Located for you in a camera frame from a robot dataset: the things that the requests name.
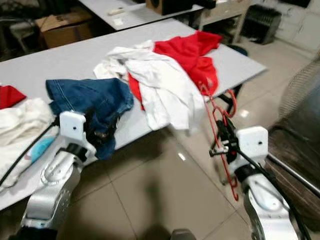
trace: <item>white desk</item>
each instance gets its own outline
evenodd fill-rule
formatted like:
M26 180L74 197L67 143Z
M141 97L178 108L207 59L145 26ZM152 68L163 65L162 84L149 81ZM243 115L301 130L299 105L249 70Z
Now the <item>white desk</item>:
M47 79L94 79L94 67L114 47L130 47L146 40L161 41L177 35L188 36L194 32L192 28L174 19L155 22L1 62L0 81L3 85L15 86L28 98L40 97L49 103L45 89ZM208 56L213 58L217 69L219 87L216 96L266 69L225 45L220 45ZM151 129L145 113L135 99L133 109L120 119L115 133L116 148L119 149L149 132ZM21 175L15 186L0 193L0 210L32 194L39 183L42 168L62 144L63 142L57 139L50 149Z
M99 18L113 27L116 31L137 27L159 20L169 19L177 15L194 12L202 9L193 5L193 8L168 15L160 15L146 7L145 3L136 3L132 0L79 0L84 6ZM109 16L111 10L123 8L124 12Z
M239 16L232 41L235 44L239 40L252 0L217 0L216 3L215 8L205 9L201 12L199 30L202 31L205 25Z

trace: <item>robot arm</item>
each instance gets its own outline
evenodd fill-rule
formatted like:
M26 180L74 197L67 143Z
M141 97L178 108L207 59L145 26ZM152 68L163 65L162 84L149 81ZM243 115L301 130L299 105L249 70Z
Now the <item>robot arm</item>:
M22 228L16 236L19 240L56 239L84 166L96 160L96 148L87 141L84 131L85 116L68 111L59 118L60 134L66 139L67 148L60 148L42 170L39 186L27 203Z
M263 166L268 154L268 131L260 126L235 132L240 150ZM242 155L229 165L241 182L244 207L250 217L253 240L298 240L290 207L274 185Z

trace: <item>red cloth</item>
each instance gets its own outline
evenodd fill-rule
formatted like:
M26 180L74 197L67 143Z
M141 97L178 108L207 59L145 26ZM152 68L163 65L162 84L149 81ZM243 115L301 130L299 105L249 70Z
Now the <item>red cloth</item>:
M168 41L156 41L153 51L175 59L199 88L205 84L210 95L218 88L217 71L211 57L205 57L212 49L219 47L222 37L213 33L197 31L187 37L174 37ZM129 74L129 86L134 96L142 103L139 82Z
M25 98L26 96L13 86L0 86L0 109L10 108Z

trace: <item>white cloth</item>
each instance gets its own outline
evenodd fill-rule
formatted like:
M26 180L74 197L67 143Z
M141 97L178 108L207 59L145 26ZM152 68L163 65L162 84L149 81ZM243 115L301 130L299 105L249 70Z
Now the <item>white cloth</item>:
M19 107L0 110L0 178L53 120L49 105L40 98L26 100ZM58 129L54 128L48 134L55 136L57 133ZM14 185L31 164L30 156L22 158L0 186L0 191Z
M93 71L98 79L122 78L128 71L139 82L152 130L172 124L178 130L193 131L205 112L203 97L176 60L153 48L151 41L134 48L116 47Z

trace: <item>black cable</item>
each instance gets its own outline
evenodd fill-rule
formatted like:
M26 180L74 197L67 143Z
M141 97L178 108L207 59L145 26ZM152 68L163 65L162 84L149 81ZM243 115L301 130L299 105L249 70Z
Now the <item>black cable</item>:
M276 188L276 190L282 195L282 197L284 198L284 200L286 201L286 203L289 205L294 218L296 220L296 223L299 227L300 232L302 233L302 236L304 237L304 239L306 240L312 240L308 230L306 229L306 226L304 225L304 223L302 222L301 218L300 218L300 214L298 213L297 209L295 208L295 206L293 205L293 203L291 202L291 200L287 197L287 195L284 193L284 191L278 186L278 183L276 181L276 179L274 177L271 177L270 174L263 169L261 166L259 166L255 161L253 161L250 157L248 157L244 152L242 152L240 150L240 148L237 149L237 152L244 157L251 165L253 165L259 172L261 172L266 179L268 179L270 181L270 183Z
M24 157L24 155L27 154L27 152L33 147L33 145L36 144L36 142L39 141L40 138L42 138L43 135L45 135L53 126L56 126L58 123L58 118L55 119L54 122L52 122L33 142L20 154L20 156L14 161L14 163L10 166L8 171L3 175L3 177L0 180L0 186L5 182L7 177L10 175L10 173L13 171L13 169L16 167L16 165L19 163L19 161Z

